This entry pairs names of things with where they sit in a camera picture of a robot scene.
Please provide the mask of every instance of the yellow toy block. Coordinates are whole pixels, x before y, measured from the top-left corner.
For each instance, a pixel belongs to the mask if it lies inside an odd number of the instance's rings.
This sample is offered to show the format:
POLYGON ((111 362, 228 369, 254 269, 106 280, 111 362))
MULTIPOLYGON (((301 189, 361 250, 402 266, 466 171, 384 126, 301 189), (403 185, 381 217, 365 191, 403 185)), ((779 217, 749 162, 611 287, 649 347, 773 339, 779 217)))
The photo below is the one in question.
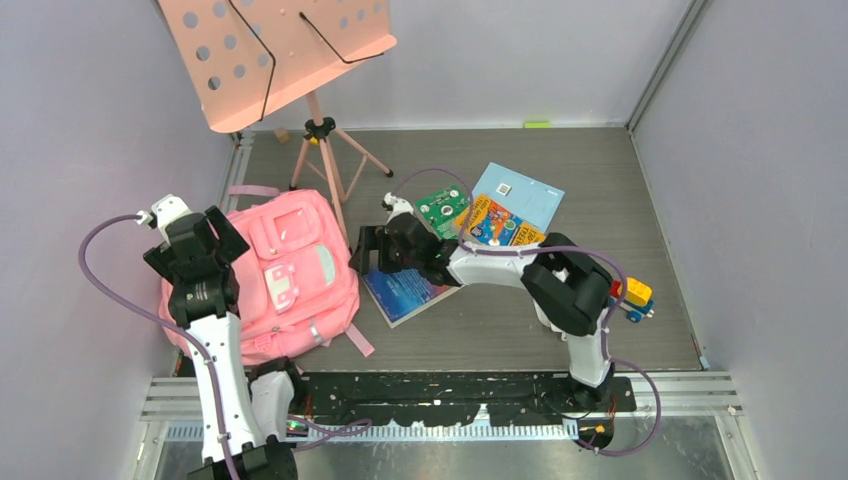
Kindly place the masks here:
MULTIPOLYGON (((637 307, 644 307, 648 304, 653 293, 651 287, 633 277, 627 277, 627 295, 624 299, 628 302, 637 307)), ((621 295, 621 285, 618 286, 618 294, 621 295)))

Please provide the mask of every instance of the music stand leg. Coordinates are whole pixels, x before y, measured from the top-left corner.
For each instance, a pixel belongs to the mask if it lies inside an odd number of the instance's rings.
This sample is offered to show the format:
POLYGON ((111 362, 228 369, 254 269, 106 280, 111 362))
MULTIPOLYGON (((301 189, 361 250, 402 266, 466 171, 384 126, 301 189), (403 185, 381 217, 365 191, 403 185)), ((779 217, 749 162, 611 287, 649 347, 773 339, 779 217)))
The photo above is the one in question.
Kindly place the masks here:
POLYGON ((341 195, 344 192, 339 192, 338 182, 336 181, 336 169, 332 165, 333 157, 330 150, 327 148, 326 139, 318 142, 318 147, 321 149, 321 158, 324 159, 324 171, 327 172, 327 184, 330 186, 330 195, 333 198, 333 208, 336 211, 336 220, 339 223, 339 228, 342 231, 342 236, 345 243, 350 247, 350 239, 347 236, 347 227, 344 223, 344 215, 342 215, 342 199, 341 195))
POLYGON ((324 139, 327 142, 327 153, 330 154, 330 165, 333 166, 333 178, 336 179, 336 188, 339 190, 339 198, 342 203, 347 202, 347 192, 345 192, 342 184, 342 177, 339 175, 339 164, 336 163, 336 155, 333 153, 333 146, 330 144, 330 137, 324 139))
POLYGON ((392 172, 392 169, 391 169, 391 168, 389 168, 389 167, 385 166, 385 165, 383 164, 383 162, 381 162, 381 161, 377 160, 377 157, 375 157, 374 155, 371 155, 371 152, 369 152, 368 150, 365 150, 365 147, 363 147, 362 145, 360 145, 360 144, 359 144, 359 142, 357 142, 356 140, 354 140, 354 139, 353 139, 353 137, 351 137, 350 135, 348 135, 348 134, 347 134, 347 132, 345 132, 344 130, 342 130, 342 128, 341 128, 341 127, 336 127, 335 132, 336 132, 337 134, 339 134, 339 136, 340 136, 340 137, 342 137, 342 140, 344 140, 344 141, 346 141, 347 143, 349 143, 349 144, 350 144, 350 146, 351 146, 351 147, 353 147, 353 148, 354 148, 357 152, 359 152, 359 153, 361 153, 361 154, 365 155, 366 157, 368 157, 368 160, 371 160, 372 162, 374 162, 374 165, 377 165, 377 168, 379 168, 380 170, 382 170, 382 171, 383 171, 383 173, 385 173, 387 177, 394 176, 394 172, 392 172))
POLYGON ((306 152, 309 151, 309 140, 303 139, 303 144, 300 146, 300 154, 297 156, 297 165, 294 167, 294 175, 289 184, 289 190, 297 189, 297 182, 300 180, 300 173, 303 171, 303 164, 306 163, 306 152))

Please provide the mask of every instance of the white wall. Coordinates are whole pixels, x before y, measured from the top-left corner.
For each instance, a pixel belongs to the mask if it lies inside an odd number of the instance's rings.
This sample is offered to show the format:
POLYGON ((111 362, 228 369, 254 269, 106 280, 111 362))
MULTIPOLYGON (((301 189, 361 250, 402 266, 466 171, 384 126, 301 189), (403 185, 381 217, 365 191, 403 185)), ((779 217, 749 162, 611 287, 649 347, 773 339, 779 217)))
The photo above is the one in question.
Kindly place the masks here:
POLYGON ((848 3, 714 2, 637 130, 707 356, 766 478, 845 478, 848 3))
MULTIPOLYGON (((395 0, 398 45, 319 90, 357 128, 623 125, 689 0, 395 0)), ((299 100, 258 129, 303 128, 299 100)))
MULTIPOLYGON (((0 38, 0 476, 115 480, 171 348, 88 285, 77 247, 168 192, 215 202, 231 145, 148 1, 4 2, 0 38)), ((104 237, 95 271, 154 307, 155 232, 104 237)))

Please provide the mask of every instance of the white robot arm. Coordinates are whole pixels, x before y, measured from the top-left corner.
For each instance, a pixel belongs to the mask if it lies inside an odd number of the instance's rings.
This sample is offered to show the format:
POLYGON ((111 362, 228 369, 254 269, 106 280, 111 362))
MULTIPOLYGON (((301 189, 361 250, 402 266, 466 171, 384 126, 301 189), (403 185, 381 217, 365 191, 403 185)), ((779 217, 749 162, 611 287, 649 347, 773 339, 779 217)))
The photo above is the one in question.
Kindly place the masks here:
POLYGON ((168 310, 177 325, 206 348, 217 373, 210 376, 206 360, 189 344, 205 426, 204 467, 189 478, 230 478, 223 467, 224 442, 243 480, 291 478, 274 472, 288 472, 294 465, 283 442, 297 371, 288 359, 263 364, 255 369, 248 390, 241 360, 239 286, 231 264, 249 246, 217 207, 194 213, 182 199, 168 195, 150 212, 138 215, 139 224, 157 228, 164 238, 144 260, 174 287, 168 310), (213 382, 218 383, 220 398, 213 382), (218 415, 223 415, 224 435, 217 428, 218 415))
POLYGON ((527 290, 539 320, 568 340, 575 400, 587 410, 601 401, 614 371, 604 355, 602 320, 612 278, 603 267, 580 253, 522 254, 537 247, 574 246, 558 233, 541 244, 469 251, 457 240, 441 240, 429 231, 406 200, 386 194, 383 207, 389 211, 388 221, 360 229, 352 268, 367 273, 376 250, 377 267, 383 272, 414 268, 436 285, 489 283, 527 290))

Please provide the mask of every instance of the wooden floor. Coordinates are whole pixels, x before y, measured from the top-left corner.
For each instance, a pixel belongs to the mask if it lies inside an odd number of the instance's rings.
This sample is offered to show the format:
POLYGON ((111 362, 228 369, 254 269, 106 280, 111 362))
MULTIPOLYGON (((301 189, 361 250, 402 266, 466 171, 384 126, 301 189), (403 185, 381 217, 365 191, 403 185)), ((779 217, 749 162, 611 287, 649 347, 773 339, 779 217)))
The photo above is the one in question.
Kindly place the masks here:
MULTIPOLYGON (((624 129, 363 131, 352 132, 365 148, 389 165, 386 178, 369 165, 344 205, 356 241, 361 225, 385 223, 382 196, 410 173, 447 167, 473 186, 489 162, 496 162, 565 191, 549 231, 578 245, 605 251, 628 275, 654 289, 656 315, 631 324, 616 314, 610 324, 614 357, 649 369, 698 369, 696 350, 680 291, 666 254, 654 209, 624 129)), ((245 184, 286 189, 301 141, 281 145, 271 132, 257 133, 245 184)), ((333 137, 345 184, 361 158, 333 137)), ((317 147, 309 158, 321 167, 317 147)), ((401 192, 420 198, 453 180, 440 173, 419 176, 401 192)), ((327 185, 309 169, 299 182, 329 197, 327 185)), ((240 208, 262 201, 240 200, 240 208)), ((536 319, 526 292, 498 286, 464 288, 395 329, 390 329, 362 288, 355 324, 376 348, 363 358, 344 336, 329 348, 298 358, 305 370, 529 370, 564 369, 567 346, 536 319)))

